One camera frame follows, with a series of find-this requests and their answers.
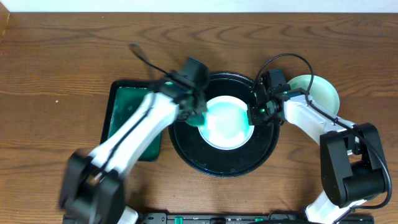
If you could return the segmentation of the green scrub sponge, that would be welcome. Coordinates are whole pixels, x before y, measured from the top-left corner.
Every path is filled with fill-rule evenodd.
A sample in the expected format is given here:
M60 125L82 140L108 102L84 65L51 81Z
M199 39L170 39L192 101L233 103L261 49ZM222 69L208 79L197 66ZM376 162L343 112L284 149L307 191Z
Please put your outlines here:
M192 127L200 127L205 124L206 113L191 113L185 122Z

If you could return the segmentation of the white plate back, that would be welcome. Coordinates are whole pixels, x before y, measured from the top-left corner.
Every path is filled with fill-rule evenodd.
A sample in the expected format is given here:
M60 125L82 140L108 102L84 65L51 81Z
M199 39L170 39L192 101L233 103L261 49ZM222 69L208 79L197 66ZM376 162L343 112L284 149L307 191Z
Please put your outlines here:
M207 102L205 122L198 127L200 136L210 146L230 151L246 144L254 132L248 123L248 107L233 96L217 96Z

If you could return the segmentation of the white plate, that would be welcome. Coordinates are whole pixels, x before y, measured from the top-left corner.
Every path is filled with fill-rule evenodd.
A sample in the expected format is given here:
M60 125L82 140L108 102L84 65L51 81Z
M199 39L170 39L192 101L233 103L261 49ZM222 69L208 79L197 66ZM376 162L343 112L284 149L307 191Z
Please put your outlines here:
M311 75L300 75L287 83L290 85L291 89L302 88L306 90L311 77ZM310 89L310 95L324 109L333 114L338 114L340 97L335 87L328 80L315 75Z
M200 136L210 146L230 151L246 144L254 132L248 123L248 107L233 96L217 96L207 102L205 122L198 127Z

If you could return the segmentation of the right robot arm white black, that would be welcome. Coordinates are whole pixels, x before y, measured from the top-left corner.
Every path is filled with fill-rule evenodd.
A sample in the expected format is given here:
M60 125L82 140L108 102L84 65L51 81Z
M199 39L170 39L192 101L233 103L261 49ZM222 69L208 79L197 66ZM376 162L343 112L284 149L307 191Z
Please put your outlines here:
M392 180L377 128L355 124L322 108L301 88L287 83L256 84L249 103L253 125L296 125L320 146L323 192L305 209L310 223L341 223L357 209L386 206Z

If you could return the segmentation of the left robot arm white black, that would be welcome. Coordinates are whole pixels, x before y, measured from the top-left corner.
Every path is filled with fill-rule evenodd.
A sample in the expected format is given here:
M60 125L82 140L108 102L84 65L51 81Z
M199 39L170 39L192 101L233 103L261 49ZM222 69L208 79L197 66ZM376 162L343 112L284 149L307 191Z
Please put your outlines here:
M127 206L124 180L149 144L167 126L205 110L208 80L186 83L160 79L135 113L105 142L68 160L59 206L78 223L136 223Z

